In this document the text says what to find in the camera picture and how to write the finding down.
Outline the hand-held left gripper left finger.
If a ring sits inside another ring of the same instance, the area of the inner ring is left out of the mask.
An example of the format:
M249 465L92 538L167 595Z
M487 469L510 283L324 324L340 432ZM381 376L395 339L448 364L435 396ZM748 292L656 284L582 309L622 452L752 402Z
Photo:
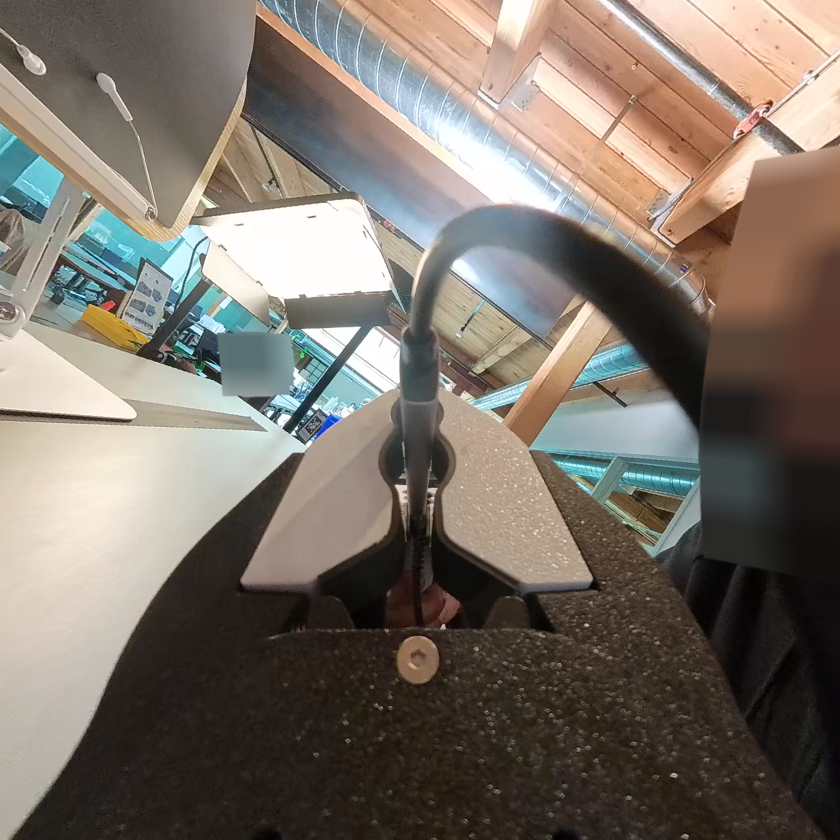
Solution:
M247 592L333 596L355 613L402 578L400 394L387 392L307 448L240 584Z

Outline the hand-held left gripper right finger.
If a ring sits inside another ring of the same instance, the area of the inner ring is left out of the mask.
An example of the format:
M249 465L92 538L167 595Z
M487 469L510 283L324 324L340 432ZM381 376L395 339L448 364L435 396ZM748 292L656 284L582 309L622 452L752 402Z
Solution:
M487 413L438 393L434 581L467 618L497 601L590 590L594 578L529 448Z

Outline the person's left hand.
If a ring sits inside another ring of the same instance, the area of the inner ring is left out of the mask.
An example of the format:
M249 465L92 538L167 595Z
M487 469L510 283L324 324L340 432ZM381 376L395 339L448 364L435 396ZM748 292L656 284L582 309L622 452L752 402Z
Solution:
M423 624L436 629L445 626L457 614L460 603L437 582L432 582L421 592ZM419 627L413 595L413 577L405 572L391 589L385 601L385 627L391 629Z

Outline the black light stand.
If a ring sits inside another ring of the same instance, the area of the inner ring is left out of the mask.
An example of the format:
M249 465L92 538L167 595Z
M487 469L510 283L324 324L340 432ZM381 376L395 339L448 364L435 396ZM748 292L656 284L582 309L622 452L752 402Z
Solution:
M298 408L290 415L290 418L283 425L282 430L289 434L294 434L301 423L305 420L310 410L316 401L323 394L325 389L332 383L335 376L342 370L342 368L349 361L351 355L360 348L363 340L372 327L359 327L350 341L344 346L339 355L331 363L330 367L321 375L315 385L311 388L310 393L303 399Z

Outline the wooden support beam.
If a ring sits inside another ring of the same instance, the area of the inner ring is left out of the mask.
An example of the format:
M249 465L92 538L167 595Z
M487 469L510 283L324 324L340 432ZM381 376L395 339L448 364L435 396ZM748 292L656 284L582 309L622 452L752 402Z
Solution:
M503 419L503 425L526 446L534 443L592 356L624 341L590 302L573 310L572 315L548 358Z

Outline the white light panel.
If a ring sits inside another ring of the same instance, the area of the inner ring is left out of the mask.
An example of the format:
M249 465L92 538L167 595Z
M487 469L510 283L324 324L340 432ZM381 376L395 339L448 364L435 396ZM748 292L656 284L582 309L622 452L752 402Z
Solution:
M282 301L291 328L390 324L392 270L357 193L215 208L192 224L270 298Z

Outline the poster sign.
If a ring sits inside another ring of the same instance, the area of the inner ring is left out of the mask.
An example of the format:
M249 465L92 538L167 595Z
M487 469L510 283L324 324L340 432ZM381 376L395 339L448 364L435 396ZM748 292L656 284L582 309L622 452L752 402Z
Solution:
M118 317L151 339L164 318L173 284L170 275L142 257L134 287L126 293Z

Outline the person's black jacket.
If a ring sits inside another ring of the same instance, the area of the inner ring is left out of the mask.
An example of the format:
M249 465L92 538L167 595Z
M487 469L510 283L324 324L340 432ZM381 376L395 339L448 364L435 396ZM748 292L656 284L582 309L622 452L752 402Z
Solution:
M701 522L656 563L714 648L742 716L794 798L838 838L838 587L706 557Z

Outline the yellow plastic bin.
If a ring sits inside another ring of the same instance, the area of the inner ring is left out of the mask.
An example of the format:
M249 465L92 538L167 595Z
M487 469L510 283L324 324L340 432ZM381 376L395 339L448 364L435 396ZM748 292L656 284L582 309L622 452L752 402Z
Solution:
M80 321L116 344L123 350L137 351L150 341L148 336L130 326L126 321L103 308L87 305Z

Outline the white metal stand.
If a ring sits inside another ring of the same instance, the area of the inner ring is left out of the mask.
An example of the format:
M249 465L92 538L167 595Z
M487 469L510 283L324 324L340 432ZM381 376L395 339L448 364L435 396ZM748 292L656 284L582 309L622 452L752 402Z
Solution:
M97 69L95 80L132 130L145 188L132 184L117 165L105 162L89 140L81 139L64 118L2 66L3 113L21 134L29 134L33 145L51 153L63 173L12 286L2 289L2 414L116 422L128 422L137 415L124 400L26 330L76 224L86 188L130 219L155 221L159 216L143 142L112 75L122 60L110 62L112 66L105 70L104 59L91 59Z

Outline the grey sprinkler pipe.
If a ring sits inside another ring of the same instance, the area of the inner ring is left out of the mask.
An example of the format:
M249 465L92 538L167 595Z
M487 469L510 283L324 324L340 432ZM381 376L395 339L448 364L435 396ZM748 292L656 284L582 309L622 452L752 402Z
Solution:
M773 154L838 135L838 2L602 2Z

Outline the teal ventilation duct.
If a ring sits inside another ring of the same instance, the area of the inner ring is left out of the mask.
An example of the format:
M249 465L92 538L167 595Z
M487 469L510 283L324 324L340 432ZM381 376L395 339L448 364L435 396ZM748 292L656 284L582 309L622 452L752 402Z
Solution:
M553 462L570 476L586 479L593 485L601 480L614 458L591 455L549 453ZM670 497L684 498L700 477L694 467L643 463L624 460L625 470L619 480L621 487L653 492Z
M608 382L648 369L649 366L631 344L618 344L595 353L573 382L571 389ZM485 412L511 406L526 391L530 382L531 379L525 379L474 397L471 405Z

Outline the silver ventilation duct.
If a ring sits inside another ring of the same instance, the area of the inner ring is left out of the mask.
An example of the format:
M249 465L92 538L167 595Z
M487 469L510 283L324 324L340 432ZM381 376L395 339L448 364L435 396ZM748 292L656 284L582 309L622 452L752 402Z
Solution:
M714 303L697 268L597 184L428 58L359 2L262 2L348 77L474 173L496 200L550 210L634 257L699 314Z

